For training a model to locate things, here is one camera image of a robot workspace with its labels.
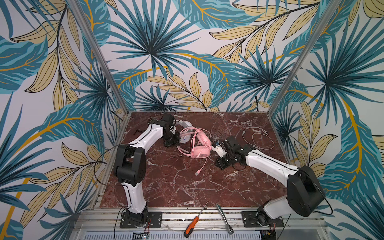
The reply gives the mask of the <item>white headphones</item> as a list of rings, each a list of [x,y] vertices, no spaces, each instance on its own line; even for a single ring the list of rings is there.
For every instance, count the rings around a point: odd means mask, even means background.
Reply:
[[[192,129],[193,125],[188,121],[182,121],[177,120],[176,124],[183,127],[183,129],[180,131],[180,143],[185,144],[191,139],[191,135],[193,134],[194,130]]]

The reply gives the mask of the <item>pink cat-ear headphones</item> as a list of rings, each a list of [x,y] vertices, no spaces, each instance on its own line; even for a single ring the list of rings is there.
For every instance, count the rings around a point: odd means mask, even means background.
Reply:
[[[193,134],[190,139],[190,150],[184,150],[181,147],[178,147],[180,153],[185,156],[195,158],[195,159],[204,159],[211,155],[212,143],[211,143],[211,133],[205,129],[194,128]]]

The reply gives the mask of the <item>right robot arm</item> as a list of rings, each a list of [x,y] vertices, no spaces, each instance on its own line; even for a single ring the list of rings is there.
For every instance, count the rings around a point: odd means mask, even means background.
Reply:
[[[284,215],[308,217],[326,199],[325,192],[312,168],[296,167],[270,157],[250,145],[241,146],[235,137],[213,143],[219,155],[215,165],[220,169],[240,163],[255,168],[283,184],[287,194],[262,204],[252,218],[262,227],[277,226]]]

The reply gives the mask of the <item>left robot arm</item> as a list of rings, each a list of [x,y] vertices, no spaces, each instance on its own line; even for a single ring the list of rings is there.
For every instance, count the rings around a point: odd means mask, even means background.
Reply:
[[[122,215],[122,228],[145,227],[150,221],[142,184],[147,172],[146,153],[158,140],[163,140],[168,148],[178,145],[180,139],[175,117],[163,114],[158,120],[148,120],[147,129],[133,141],[117,147],[113,175],[123,186],[128,203]]]

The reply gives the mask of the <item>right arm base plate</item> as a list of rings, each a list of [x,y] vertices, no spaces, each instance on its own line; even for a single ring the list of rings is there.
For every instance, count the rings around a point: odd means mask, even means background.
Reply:
[[[266,214],[258,211],[243,211],[241,215],[245,228],[280,228],[284,226],[282,217],[271,219]]]

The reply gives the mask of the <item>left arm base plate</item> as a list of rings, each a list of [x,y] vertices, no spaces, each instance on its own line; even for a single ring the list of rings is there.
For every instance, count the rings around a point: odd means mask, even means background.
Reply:
[[[134,214],[130,211],[125,211],[121,216],[121,229],[139,229],[144,227],[159,229],[162,225],[163,213],[144,210],[141,214]]]

